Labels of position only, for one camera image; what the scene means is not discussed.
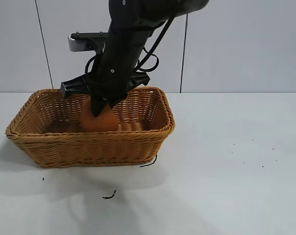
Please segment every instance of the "black debris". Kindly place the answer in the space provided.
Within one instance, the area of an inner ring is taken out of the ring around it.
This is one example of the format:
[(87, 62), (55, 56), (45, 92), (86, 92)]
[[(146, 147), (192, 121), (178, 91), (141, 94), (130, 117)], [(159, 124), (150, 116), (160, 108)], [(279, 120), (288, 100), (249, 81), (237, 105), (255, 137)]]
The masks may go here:
[(111, 199), (111, 198), (113, 198), (114, 196), (115, 196), (115, 193), (116, 193), (117, 191), (116, 190), (114, 190), (114, 193), (113, 193), (113, 195), (112, 196), (110, 196), (110, 197), (102, 197), (103, 199)]
[(145, 167), (145, 166), (149, 166), (149, 165), (153, 165), (153, 164), (155, 164), (155, 162), (157, 161), (157, 157), (158, 157), (158, 154), (156, 155), (156, 157), (155, 157), (153, 163), (150, 163), (150, 164), (147, 164), (147, 165), (141, 165), (140, 167)]

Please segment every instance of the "white table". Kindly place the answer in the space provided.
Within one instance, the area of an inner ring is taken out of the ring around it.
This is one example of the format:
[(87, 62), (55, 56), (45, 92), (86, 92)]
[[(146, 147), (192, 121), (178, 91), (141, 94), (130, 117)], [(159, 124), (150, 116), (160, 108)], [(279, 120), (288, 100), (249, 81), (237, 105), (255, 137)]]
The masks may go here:
[(154, 165), (66, 169), (6, 139), (29, 95), (0, 94), (0, 235), (296, 235), (296, 94), (168, 94)]

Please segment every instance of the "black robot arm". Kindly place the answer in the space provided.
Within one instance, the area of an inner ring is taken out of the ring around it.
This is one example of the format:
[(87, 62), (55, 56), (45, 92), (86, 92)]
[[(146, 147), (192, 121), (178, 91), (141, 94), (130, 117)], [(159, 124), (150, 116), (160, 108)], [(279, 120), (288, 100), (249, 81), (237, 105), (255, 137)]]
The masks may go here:
[[(92, 49), (96, 56), (87, 64), (84, 75), (62, 83), (63, 96), (90, 94), (93, 114), (97, 116), (107, 103), (113, 107), (134, 87), (147, 85), (148, 75), (137, 70), (153, 53), (172, 20), (202, 9), (208, 1), (109, 0), (111, 24), (108, 33), (75, 33), (69, 38), (71, 50)], [(154, 47), (138, 64), (147, 39), (163, 24), (164, 29)], [(92, 60), (93, 66), (88, 72)]]

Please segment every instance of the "black cable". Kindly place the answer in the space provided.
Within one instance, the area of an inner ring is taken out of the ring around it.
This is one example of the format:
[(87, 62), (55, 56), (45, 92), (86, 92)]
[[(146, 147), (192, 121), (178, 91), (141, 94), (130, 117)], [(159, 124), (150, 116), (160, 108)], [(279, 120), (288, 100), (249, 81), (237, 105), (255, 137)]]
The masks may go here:
[(150, 166), (150, 165), (155, 164), (155, 162), (157, 161), (157, 157), (158, 157), (158, 154), (156, 155), (156, 157), (155, 157), (153, 163), (150, 163), (150, 164), (147, 164), (147, 165), (141, 165), (140, 167), (146, 167), (146, 166)]
[(141, 71), (141, 72), (152, 72), (154, 71), (158, 66), (159, 66), (159, 58), (158, 56), (156, 56), (155, 54), (151, 54), (151, 56), (155, 57), (157, 59), (155, 65), (150, 68), (150, 69), (143, 69), (143, 68), (139, 68), (138, 70)]
[(186, 0), (182, 0), (178, 7), (177, 7), (177, 11), (168, 19), (166, 25), (163, 27), (162, 31), (160, 32), (157, 40), (154, 42), (154, 44), (152, 45), (150, 51), (148, 52), (148, 54), (142, 59), (142, 61), (134, 68), (134, 71), (137, 71), (141, 66), (143, 66), (143, 64), (148, 60), (149, 57), (152, 56), (152, 54), (154, 53), (154, 51), (156, 50), (156, 48), (158, 47), (158, 45), (160, 44), (161, 40), (163, 39), (164, 35), (166, 34), (166, 32), (168, 31), (171, 23), (173, 22), (174, 18), (176, 17), (177, 13), (179, 12), (181, 6), (185, 3)]
[(93, 56), (92, 58), (90, 58), (89, 61), (86, 64), (86, 66), (85, 66), (85, 76), (86, 76), (87, 79), (89, 79), (89, 77), (88, 77), (89, 66), (90, 66), (91, 62), (93, 62), (95, 60), (95, 58), (96, 58), (96, 55)]

